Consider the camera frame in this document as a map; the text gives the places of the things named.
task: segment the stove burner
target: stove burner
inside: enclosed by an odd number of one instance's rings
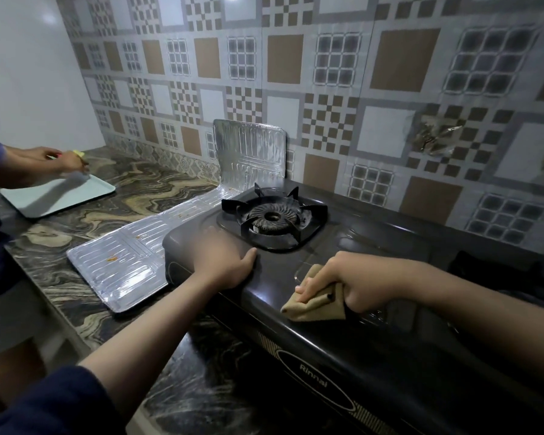
[[[288,229],[291,224],[300,223],[297,209],[280,203],[265,203],[256,206],[248,213],[247,218],[255,218],[252,225],[260,231],[282,231]]]
[[[223,199],[218,224],[258,247],[276,252],[297,248],[328,218],[326,205],[299,197],[297,187],[286,195],[254,183],[254,193],[256,198]]]

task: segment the black gas stove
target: black gas stove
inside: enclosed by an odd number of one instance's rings
[[[290,322],[280,314],[310,267],[339,250],[429,262],[491,289],[499,284],[479,280],[482,266],[508,264],[534,272],[515,291],[536,303],[544,301],[544,256],[286,180],[279,188],[255,185],[168,233],[173,285],[191,274],[188,244],[207,226],[231,233],[242,253],[260,249],[253,274],[214,297],[208,313],[367,432],[544,433],[544,388],[413,302],[347,311],[345,321]]]

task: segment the hand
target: hand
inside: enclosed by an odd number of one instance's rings
[[[58,159],[51,160],[51,162],[59,162],[61,166],[61,172],[88,171],[88,163],[72,151],[66,151],[65,153],[62,153],[58,157]]]
[[[28,150],[23,150],[24,157],[29,157],[34,160],[49,160],[49,156],[57,157],[58,154],[62,154],[62,151],[55,150],[48,147],[36,147]]]
[[[194,270],[220,291],[233,288],[246,279],[255,259],[256,248],[251,248],[241,258],[230,236],[210,226],[196,243]]]
[[[307,303],[332,282],[345,285],[345,303],[356,313],[373,310],[392,299],[409,298],[413,279],[428,264],[408,259],[337,252],[314,278],[296,286],[298,302]]]

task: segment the rinnai logo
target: rinnai logo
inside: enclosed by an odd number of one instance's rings
[[[322,380],[319,376],[317,376],[315,373],[313,373],[310,369],[308,369],[304,363],[301,363],[300,364],[300,369],[302,371],[304,371],[305,373],[307,373],[308,375],[310,375],[314,380],[316,380],[317,382],[319,382],[321,385],[323,385],[325,388],[328,386],[328,382],[327,381],[324,381]]]

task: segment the kitchen counter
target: kitchen counter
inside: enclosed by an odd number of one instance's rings
[[[113,315],[65,252],[127,223],[159,213],[215,187],[201,179],[110,150],[86,152],[91,172],[116,193],[31,222],[0,196],[8,252],[90,350],[137,317],[163,293]],[[240,342],[206,314],[191,329],[143,403],[166,433],[355,433],[315,395],[280,372],[268,356]]]

